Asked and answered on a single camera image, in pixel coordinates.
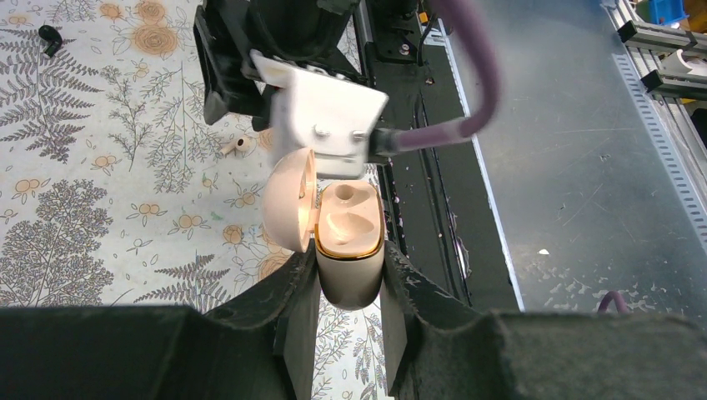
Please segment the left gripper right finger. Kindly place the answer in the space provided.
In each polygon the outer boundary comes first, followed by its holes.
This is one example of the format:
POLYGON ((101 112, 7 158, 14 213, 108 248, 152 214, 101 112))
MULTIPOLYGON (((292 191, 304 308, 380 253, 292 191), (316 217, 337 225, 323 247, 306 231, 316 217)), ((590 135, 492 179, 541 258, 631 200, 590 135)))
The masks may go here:
POLYGON ((393 398, 706 396, 706 337, 669 314, 476 312, 391 242, 380 306, 393 398))

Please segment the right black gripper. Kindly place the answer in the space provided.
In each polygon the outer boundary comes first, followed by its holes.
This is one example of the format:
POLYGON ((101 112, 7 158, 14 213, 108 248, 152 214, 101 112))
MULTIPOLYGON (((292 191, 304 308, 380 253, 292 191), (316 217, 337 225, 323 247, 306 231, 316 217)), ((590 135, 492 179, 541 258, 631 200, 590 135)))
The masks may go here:
POLYGON ((213 125, 229 113, 250 116, 253 127, 269 125, 269 84, 259 90, 253 50, 268 58, 314 67, 365 84, 338 49, 356 1, 213 0, 197 6, 193 35, 204 82, 203 119, 213 125))

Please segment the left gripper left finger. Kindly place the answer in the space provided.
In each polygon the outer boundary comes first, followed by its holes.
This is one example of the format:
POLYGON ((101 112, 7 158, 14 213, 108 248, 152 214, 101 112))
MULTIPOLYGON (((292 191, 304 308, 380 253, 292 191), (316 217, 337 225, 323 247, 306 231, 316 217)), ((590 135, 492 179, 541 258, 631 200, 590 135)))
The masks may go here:
POLYGON ((313 251, 205 314, 187 306, 1 311, 4 399, 307 399, 313 251))

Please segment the beige earbud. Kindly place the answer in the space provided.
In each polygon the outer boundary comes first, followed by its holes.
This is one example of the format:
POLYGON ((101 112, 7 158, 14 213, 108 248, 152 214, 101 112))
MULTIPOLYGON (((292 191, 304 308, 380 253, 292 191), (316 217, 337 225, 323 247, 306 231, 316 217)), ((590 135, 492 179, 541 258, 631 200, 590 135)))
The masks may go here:
POLYGON ((220 149, 220 153, 226 157, 230 153, 248 153, 253 146, 253 141, 248 136, 237 137, 220 149))

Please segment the beige earbud charging case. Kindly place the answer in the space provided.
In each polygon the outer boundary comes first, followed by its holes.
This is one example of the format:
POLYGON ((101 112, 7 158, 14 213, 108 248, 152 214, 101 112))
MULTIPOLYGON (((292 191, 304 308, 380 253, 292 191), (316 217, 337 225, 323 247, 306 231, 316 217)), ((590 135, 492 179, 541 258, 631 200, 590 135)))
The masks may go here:
POLYGON ((280 247, 313 246, 324 296, 337 308, 366 308, 379 294, 384 263, 384 211, 377 188, 362 180, 318 187, 314 152, 281 158, 263 192, 263 227, 280 247))

